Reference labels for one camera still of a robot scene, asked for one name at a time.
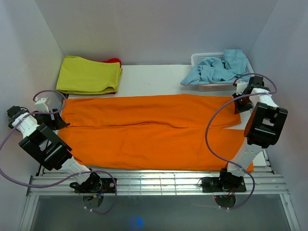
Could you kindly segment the orange trousers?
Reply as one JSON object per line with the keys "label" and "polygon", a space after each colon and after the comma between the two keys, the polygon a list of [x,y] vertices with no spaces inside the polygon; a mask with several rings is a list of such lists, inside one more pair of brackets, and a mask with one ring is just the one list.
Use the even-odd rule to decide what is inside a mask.
{"label": "orange trousers", "polygon": [[219,171],[244,142],[229,97],[190,94],[69,99],[59,136],[83,165]]}

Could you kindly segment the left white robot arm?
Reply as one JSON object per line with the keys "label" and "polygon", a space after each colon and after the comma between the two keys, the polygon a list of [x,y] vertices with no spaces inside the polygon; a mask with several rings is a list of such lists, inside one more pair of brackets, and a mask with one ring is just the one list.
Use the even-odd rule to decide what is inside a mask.
{"label": "left white robot arm", "polygon": [[100,176],[77,162],[71,154],[72,148],[56,133],[69,126],[56,109],[31,115],[25,107],[12,106],[7,110],[9,128],[16,128],[23,136],[19,146],[47,170],[61,170],[74,175],[70,187],[79,193],[101,191]]}

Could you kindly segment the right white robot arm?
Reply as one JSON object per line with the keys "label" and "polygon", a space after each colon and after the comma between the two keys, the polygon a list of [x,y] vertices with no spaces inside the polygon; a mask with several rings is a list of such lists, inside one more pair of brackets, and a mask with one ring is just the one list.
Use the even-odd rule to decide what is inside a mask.
{"label": "right white robot arm", "polygon": [[273,100],[269,88],[265,87],[263,77],[250,77],[247,86],[236,83],[235,113],[253,109],[244,129],[244,142],[238,153],[224,168],[217,179],[223,191],[236,191],[244,187],[244,170],[264,149],[275,145],[285,124],[288,111],[279,107]]}

